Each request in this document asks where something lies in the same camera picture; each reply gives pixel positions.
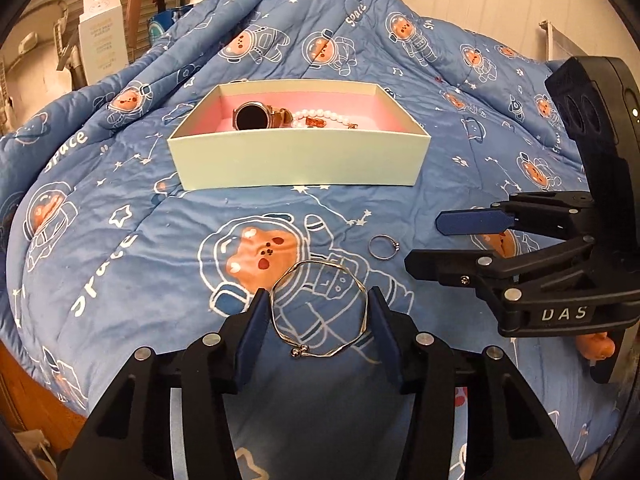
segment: white box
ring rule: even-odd
[[[258,101],[291,112],[332,110],[357,129],[232,129],[233,110]],[[279,79],[216,86],[168,139],[185,190],[216,187],[412,186],[431,136],[380,86]]]
[[[89,85],[129,64],[120,0],[84,0],[78,34]]]

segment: black watch face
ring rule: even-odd
[[[238,130],[261,130],[269,126],[269,117],[258,105],[247,105],[236,114]]]

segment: watch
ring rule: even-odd
[[[258,101],[250,101],[234,110],[235,130],[262,130],[290,126],[293,115],[286,108],[279,110]]]

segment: blue quilt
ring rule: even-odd
[[[590,380],[574,342],[502,338],[472,290],[416,282],[402,261],[413,248],[513,256],[550,242],[434,228],[441,210],[510,192],[586,189],[545,91],[550,73],[400,0],[204,0],[128,68],[0,139],[2,341],[87,414],[136,348],[184,348],[291,262],[324,258],[380,286],[392,309],[452,347],[504,348],[578,462],[618,412],[615,389]],[[417,183],[185,191],[167,137],[215,85],[246,78],[379,84],[433,137]],[[211,153],[210,163],[228,156]],[[370,257],[377,234],[400,242],[398,256]],[[326,269],[308,268],[276,308],[280,329],[316,352],[360,325],[357,288]],[[289,351],[270,328],[252,381],[225,401],[244,478],[394,478],[412,399],[386,382],[372,337],[331,359]],[[454,480],[465,469],[465,396],[456,393]]]

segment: silver ring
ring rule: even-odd
[[[378,256],[371,250],[371,244],[373,243],[373,240],[375,240],[376,238],[384,238],[385,240],[389,240],[391,242],[391,245],[394,248],[394,252],[391,256]],[[400,250],[400,242],[396,242],[389,235],[375,235],[371,240],[369,240],[368,249],[369,249],[369,254],[371,254],[371,256],[373,256],[375,259],[380,260],[381,262],[386,262],[387,260],[390,260],[391,258],[396,256],[396,253]]]
[[[276,288],[278,288],[278,285],[280,285],[280,283],[283,282],[283,280],[285,280],[287,276],[289,276],[293,272],[296,272],[296,270],[298,270],[298,267],[305,264],[326,265],[329,267],[335,267],[336,269],[340,269],[341,271],[346,272],[348,275],[351,276],[351,278],[353,279],[353,281],[358,286],[358,288],[360,289],[361,293],[364,296],[364,313],[362,314],[362,323],[360,324],[360,332],[351,341],[347,341],[346,343],[338,346],[338,348],[335,348],[327,352],[326,354],[311,353],[307,345],[300,344],[298,341],[295,341],[289,336],[283,334],[278,328],[278,325],[276,324],[276,315],[275,315],[275,309],[274,309]],[[273,328],[275,329],[276,334],[278,334],[278,337],[280,339],[282,339],[288,345],[293,346],[293,348],[291,349],[291,355],[293,357],[333,357],[334,355],[341,352],[345,348],[348,348],[351,345],[353,345],[358,339],[360,339],[367,332],[367,320],[369,319],[369,315],[368,315],[369,298],[367,296],[367,289],[364,286],[364,284],[358,278],[356,278],[355,275],[347,267],[342,266],[340,264],[336,264],[335,262],[326,262],[324,260],[301,260],[299,262],[296,262],[291,267],[289,267],[289,269],[287,269],[287,272],[285,272],[282,276],[278,278],[277,282],[273,284],[273,288],[269,292],[269,300],[271,302],[271,322],[273,323]]]

